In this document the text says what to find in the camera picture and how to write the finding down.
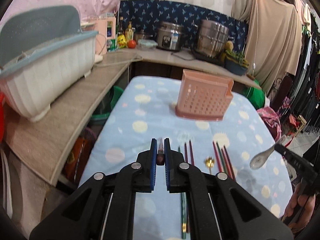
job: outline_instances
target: spoon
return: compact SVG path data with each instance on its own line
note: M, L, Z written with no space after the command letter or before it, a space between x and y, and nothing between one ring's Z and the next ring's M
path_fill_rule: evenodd
M204 160L204 164L209 169L210 174L212 174L211 168L213 168L214 162L215 162L215 160L212 157L208 157Z
M269 156L275 151L276 144L282 144L287 137L283 135L273 146L271 146L268 150L255 155L250 161L250 168L253 170L260 169L267 161Z

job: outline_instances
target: potted plant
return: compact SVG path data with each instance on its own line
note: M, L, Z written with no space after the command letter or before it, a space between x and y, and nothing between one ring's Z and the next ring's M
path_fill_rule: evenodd
M224 67L231 73L242 76L248 70L249 62L245 59L244 53L227 50Z

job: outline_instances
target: pink plastic basket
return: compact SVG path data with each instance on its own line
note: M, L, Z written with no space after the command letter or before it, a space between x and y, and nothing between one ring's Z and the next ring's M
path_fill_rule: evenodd
M176 115L220 121L233 99L232 87L233 80L230 78L184 69Z

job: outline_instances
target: countertop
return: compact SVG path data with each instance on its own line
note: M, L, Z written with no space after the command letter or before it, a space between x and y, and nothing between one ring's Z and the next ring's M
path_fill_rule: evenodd
M55 186L68 155L95 108L130 63L93 68L62 93L39 122L4 106L4 140L41 179Z
M200 61L197 59L185 60L172 55L171 51L166 51L161 49L150 49L150 50L124 49L124 50L128 50L130 52L134 51L138 53L143 58L143 61L145 62L161 63L166 65L172 65L172 66L177 66L182 68L203 71L211 74L216 74L219 76L232 78L234 81L239 82L241 84L251 86L257 89L261 89L261 87L258 84L256 84L253 80L248 78L246 75L238 76L231 73L230 71L226 70L223 67L220 67L218 65L214 65L205 61ZM193 57L190 49L183 49L181 52L178 53L178 55L180 57L188 58L188 59Z

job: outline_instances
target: sauce bottle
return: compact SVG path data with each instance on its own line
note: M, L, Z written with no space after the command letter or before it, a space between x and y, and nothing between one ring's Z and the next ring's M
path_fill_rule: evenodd
M133 29L131 22L129 22L128 28L124 32L124 36L127 42L133 40Z
M120 17L120 21L119 21L119 28L118 28L118 35L124 34L123 31L123 17Z

